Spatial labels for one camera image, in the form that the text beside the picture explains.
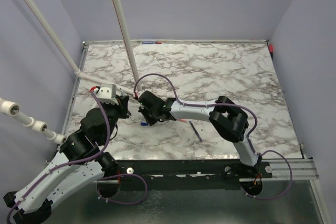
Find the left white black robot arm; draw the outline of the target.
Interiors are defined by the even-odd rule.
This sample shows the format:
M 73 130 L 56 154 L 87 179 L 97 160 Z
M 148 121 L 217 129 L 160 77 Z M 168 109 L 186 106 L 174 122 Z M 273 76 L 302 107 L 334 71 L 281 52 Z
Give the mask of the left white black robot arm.
M 118 120 L 130 116 L 129 96 L 93 98 L 98 106 L 87 112 L 46 168 L 25 188 L 4 196 L 10 208 L 7 223 L 43 223 L 66 196 L 96 179 L 117 175 L 118 163 L 106 149 Z

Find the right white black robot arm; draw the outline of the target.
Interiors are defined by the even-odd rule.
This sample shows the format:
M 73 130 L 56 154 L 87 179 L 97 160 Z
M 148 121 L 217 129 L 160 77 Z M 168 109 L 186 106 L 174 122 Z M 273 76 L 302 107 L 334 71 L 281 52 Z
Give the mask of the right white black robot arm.
M 254 177 L 260 171 L 261 157 L 255 151 L 249 136 L 256 128 L 249 129 L 248 109 L 220 96 L 215 101 L 187 102 L 178 98 L 162 100 L 150 91 L 138 97 L 139 112 L 149 125 L 156 122 L 198 120 L 209 122 L 218 134 L 232 142 L 239 154 L 241 171 L 246 177 Z

